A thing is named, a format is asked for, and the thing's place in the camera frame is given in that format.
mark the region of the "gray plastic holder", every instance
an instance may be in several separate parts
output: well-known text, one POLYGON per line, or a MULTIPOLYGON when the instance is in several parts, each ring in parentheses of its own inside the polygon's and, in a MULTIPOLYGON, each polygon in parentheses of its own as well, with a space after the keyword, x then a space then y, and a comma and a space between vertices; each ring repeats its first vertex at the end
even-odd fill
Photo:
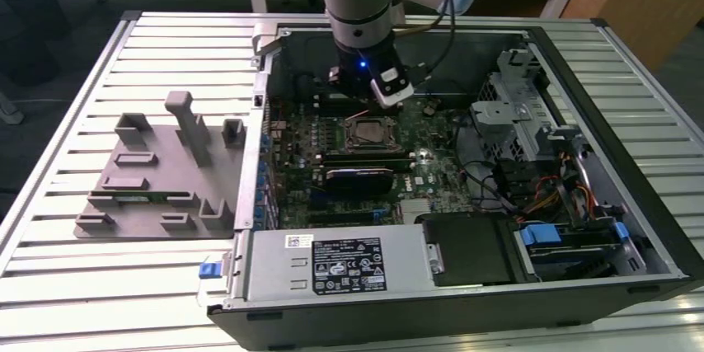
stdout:
POLYGON ((75 217, 79 238, 230 238, 245 130, 238 119, 206 127, 190 112, 189 92, 165 107, 178 126, 122 114, 119 141, 87 205, 75 217))

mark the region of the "power supply label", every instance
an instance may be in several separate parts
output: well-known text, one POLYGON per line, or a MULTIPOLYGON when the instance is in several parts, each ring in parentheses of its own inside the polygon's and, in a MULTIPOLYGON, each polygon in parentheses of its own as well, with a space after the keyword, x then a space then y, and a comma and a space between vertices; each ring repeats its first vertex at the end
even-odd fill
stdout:
POLYGON ((386 290, 379 239, 314 241, 311 279, 318 296, 386 290))

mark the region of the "green circuit board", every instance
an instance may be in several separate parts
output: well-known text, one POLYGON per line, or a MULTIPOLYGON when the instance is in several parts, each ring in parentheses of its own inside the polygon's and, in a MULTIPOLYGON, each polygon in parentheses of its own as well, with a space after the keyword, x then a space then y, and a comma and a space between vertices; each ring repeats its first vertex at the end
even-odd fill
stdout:
POLYGON ((343 152, 345 118, 319 117, 291 109, 285 118, 285 129, 273 132, 275 180, 278 181, 279 228, 309 228, 310 216, 375 212, 377 224, 402 223, 398 202, 402 199, 427 199, 430 212, 470 211, 465 181, 459 177, 454 148, 449 144, 455 125, 453 110, 439 110, 430 116, 423 109, 431 99, 403 102, 403 110, 390 116, 394 143, 414 157, 414 167, 393 174, 393 186, 385 195, 370 199, 327 199, 323 208, 313 208, 310 201, 323 194, 315 187, 319 168, 315 155, 343 152))

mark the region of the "cpu socket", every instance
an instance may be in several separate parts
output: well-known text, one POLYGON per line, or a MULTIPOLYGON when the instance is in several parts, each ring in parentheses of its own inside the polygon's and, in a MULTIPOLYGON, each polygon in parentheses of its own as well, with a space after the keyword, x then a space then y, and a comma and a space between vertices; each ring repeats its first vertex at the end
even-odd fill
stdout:
POLYGON ((395 123, 386 117, 363 117, 343 123, 347 153, 395 153, 402 148, 393 137, 395 123))

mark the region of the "aluminum workbench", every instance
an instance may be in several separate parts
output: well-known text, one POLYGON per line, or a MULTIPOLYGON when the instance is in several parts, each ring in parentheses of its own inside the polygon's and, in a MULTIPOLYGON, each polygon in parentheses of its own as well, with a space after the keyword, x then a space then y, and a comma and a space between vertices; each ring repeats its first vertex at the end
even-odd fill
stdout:
MULTIPOLYGON (((205 123, 247 122, 257 24, 322 16, 142 13, 119 22, 0 227, 0 345, 3 351, 237 351, 203 306, 223 279, 198 263, 230 241, 78 240, 74 216, 97 182, 122 112, 174 124, 162 106, 186 88, 205 123)), ((429 18, 409 18, 410 23, 429 18)), ((539 25, 697 249, 704 249, 704 134, 607 27, 590 21, 459 18, 459 24, 539 25)), ((571 120, 558 98, 562 118, 571 120)), ((329 348, 342 350, 701 350, 704 297, 643 303, 590 325, 329 348)))

